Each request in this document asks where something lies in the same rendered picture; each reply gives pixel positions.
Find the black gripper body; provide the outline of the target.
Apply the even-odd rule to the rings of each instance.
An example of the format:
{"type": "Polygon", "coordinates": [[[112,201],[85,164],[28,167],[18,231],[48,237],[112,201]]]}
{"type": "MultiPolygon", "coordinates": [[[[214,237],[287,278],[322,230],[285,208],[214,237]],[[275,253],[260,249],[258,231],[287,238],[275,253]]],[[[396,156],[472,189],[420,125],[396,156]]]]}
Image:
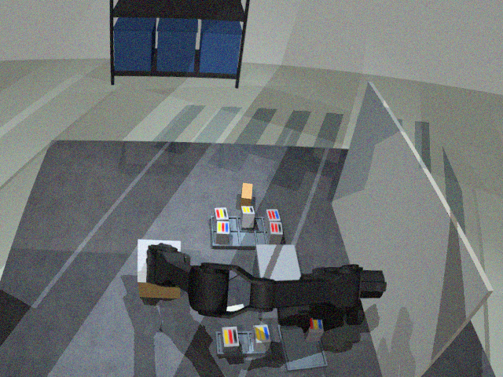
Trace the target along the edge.
{"type": "Polygon", "coordinates": [[[347,315],[348,325],[360,325],[364,320],[364,311],[360,300],[359,306],[352,310],[336,310],[330,306],[315,304],[277,308],[278,323],[281,326],[294,326],[313,320],[343,320],[347,315]]]}

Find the white rectangular bar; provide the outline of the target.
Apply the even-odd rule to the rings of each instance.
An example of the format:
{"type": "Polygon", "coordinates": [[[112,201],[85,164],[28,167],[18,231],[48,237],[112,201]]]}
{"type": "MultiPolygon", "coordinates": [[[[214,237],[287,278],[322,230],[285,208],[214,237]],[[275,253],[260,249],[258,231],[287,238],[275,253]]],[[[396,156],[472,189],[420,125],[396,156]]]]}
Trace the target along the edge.
{"type": "Polygon", "coordinates": [[[236,306],[229,306],[229,307],[227,307],[226,311],[236,311],[236,310],[239,310],[241,308],[244,308],[243,304],[236,305],[236,306]]]}

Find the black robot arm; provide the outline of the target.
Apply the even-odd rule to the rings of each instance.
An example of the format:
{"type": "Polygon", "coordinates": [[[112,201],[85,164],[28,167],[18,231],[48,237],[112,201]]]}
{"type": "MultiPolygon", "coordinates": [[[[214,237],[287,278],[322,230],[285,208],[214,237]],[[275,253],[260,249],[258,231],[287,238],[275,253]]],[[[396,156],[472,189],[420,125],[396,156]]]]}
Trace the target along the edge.
{"type": "Polygon", "coordinates": [[[237,265],[201,262],[190,265],[190,255],[170,244],[150,245],[146,282],[179,287],[188,292],[189,305],[202,316],[232,318],[246,311],[270,312],[275,308],[321,304],[336,310],[352,310],[360,298],[380,298],[387,289],[382,270],[363,270],[356,264],[317,267],[299,280],[253,277],[237,265]],[[251,283],[248,306],[226,311],[229,270],[251,283]]]}

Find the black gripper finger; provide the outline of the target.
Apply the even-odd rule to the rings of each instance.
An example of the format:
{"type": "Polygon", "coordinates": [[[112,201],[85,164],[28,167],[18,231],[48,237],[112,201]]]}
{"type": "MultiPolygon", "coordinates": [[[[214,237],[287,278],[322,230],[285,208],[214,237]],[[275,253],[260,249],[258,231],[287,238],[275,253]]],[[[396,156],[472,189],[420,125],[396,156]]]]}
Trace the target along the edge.
{"type": "Polygon", "coordinates": [[[331,330],[333,328],[342,327],[344,325],[343,320],[322,320],[324,331],[331,330]]]}
{"type": "Polygon", "coordinates": [[[302,328],[303,333],[306,333],[308,328],[310,327],[310,322],[308,321],[308,323],[305,323],[305,324],[297,324],[296,326],[299,328],[302,328]]]}

